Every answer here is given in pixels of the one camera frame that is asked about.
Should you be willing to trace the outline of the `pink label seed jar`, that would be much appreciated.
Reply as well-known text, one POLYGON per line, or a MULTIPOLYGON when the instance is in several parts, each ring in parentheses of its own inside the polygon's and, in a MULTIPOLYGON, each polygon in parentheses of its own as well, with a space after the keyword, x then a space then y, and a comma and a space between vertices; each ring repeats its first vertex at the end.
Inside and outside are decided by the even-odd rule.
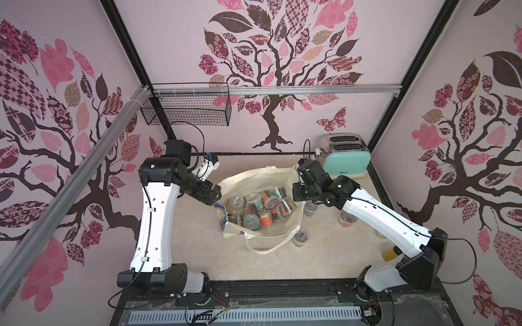
POLYGON ((353 224, 356 223, 357 220, 357 217, 350 213, 347 213, 346 211, 340 211, 338 216, 338 223, 344 228, 351 227, 353 224))

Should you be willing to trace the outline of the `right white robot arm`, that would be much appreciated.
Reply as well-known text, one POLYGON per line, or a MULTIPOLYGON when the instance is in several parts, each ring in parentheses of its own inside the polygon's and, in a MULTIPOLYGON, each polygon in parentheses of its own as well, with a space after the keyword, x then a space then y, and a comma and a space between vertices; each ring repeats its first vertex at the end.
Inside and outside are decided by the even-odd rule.
POLYGON ((349 177, 332 179, 316 160, 300 159, 296 172, 299 181, 292 186, 294 201, 311 201, 353 215, 399 249, 397 258, 361 271, 355 286, 361 300, 367 300, 371 293, 402 285, 422 291, 432 289, 447 245, 453 240, 447 232, 440 228, 429 230, 408 220, 349 177))

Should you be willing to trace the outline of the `cream canvas tote bag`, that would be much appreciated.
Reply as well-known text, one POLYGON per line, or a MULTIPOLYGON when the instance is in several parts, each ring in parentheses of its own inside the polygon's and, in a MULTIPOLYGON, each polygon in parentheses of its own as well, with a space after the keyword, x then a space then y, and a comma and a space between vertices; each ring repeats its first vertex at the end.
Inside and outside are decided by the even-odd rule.
POLYGON ((221 199, 214 207, 226 239, 242 235, 247 248, 268 255, 300 231, 304 205, 292 195, 299 181, 295 167, 265 167, 221 181, 221 199))

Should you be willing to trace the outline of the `yellow label seed jar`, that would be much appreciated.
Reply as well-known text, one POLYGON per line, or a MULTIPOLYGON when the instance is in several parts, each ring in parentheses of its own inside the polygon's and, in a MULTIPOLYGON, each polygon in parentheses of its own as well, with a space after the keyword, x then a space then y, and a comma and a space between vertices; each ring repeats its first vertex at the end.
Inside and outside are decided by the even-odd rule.
POLYGON ((402 251, 397 246, 393 246, 392 248, 386 249, 382 253, 382 258, 386 262, 389 262, 389 261, 392 261, 392 260, 398 258, 401 254, 402 254, 402 251))

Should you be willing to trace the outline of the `clear seed jar dark lid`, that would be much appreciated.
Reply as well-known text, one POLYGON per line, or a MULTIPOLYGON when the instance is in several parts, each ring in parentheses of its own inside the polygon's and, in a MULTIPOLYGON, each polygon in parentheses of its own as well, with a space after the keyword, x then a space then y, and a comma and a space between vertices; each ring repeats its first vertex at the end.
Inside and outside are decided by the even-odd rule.
POLYGON ((292 238, 292 242, 296 247, 304 247, 309 241, 309 235, 303 229, 299 230, 292 238))

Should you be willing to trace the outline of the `clear jar sandy contents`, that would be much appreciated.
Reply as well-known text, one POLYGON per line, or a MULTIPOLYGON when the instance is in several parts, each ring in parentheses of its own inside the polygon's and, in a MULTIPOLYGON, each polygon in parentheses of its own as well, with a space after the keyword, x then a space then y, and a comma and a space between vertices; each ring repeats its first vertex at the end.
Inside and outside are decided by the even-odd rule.
POLYGON ((385 236, 384 234, 380 233, 378 230, 374 230, 374 233, 375 233, 377 238, 379 238, 381 240, 387 240, 387 236, 385 236))

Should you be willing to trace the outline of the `grey clear seed jar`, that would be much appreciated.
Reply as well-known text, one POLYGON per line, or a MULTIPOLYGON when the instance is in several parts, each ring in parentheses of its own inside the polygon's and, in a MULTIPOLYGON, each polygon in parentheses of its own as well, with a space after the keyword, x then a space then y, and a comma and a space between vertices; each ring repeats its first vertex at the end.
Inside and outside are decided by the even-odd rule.
POLYGON ((313 217, 317 213, 317 210, 318 210, 318 205, 314 204, 311 201, 308 201, 304 204, 303 213, 307 217, 313 217))

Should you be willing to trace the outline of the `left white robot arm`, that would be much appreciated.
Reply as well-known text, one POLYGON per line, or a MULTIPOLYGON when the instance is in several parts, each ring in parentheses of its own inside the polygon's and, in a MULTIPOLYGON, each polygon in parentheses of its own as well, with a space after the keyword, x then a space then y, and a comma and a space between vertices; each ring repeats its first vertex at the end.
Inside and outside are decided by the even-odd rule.
POLYGON ((173 212, 178 198, 186 194, 207 206, 221 198, 220 186, 208 180, 220 165, 218 157, 209 153, 202 164, 191 165, 192 150, 186 141, 168 140, 164 155, 147 158, 140 166, 144 206, 130 267, 117 277, 122 290, 134 287, 147 293, 211 297, 208 274, 173 263, 171 255, 173 212))

